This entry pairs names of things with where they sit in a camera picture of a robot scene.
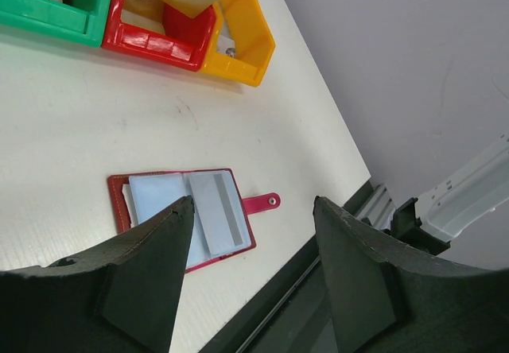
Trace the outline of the red leather card holder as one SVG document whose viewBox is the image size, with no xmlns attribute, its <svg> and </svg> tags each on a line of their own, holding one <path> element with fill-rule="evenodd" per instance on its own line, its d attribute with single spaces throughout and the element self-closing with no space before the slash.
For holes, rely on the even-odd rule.
<svg viewBox="0 0 509 353">
<path fill-rule="evenodd" d="M 191 196 L 195 215 L 186 272 L 256 247 L 248 216 L 281 205 L 275 192 L 241 197 L 231 169 L 156 171 L 107 178 L 118 232 L 145 222 L 182 196 Z"/>
</svg>

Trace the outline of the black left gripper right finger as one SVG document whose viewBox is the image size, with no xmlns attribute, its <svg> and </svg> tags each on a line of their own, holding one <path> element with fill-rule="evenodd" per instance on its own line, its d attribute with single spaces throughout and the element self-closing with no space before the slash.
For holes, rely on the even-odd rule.
<svg viewBox="0 0 509 353">
<path fill-rule="evenodd" d="M 313 218 L 340 351 L 507 351 L 506 270 L 418 250 L 323 196 Z"/>
</svg>

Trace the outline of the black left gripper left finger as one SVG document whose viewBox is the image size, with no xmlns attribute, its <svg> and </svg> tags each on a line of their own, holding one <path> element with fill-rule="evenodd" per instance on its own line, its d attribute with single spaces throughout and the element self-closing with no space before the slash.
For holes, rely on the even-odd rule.
<svg viewBox="0 0 509 353">
<path fill-rule="evenodd" d="M 2 272 L 2 351 L 167 352 L 193 222 L 184 196 L 49 266 Z"/>
</svg>

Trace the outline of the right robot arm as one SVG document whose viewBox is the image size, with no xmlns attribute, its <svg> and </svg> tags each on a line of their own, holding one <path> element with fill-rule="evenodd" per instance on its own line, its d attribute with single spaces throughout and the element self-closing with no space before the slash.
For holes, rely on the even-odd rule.
<svg viewBox="0 0 509 353">
<path fill-rule="evenodd" d="M 471 223 L 508 199 L 508 136 L 502 135 L 428 192 L 395 207 L 378 186 L 348 216 L 362 227 L 438 255 Z"/>
</svg>

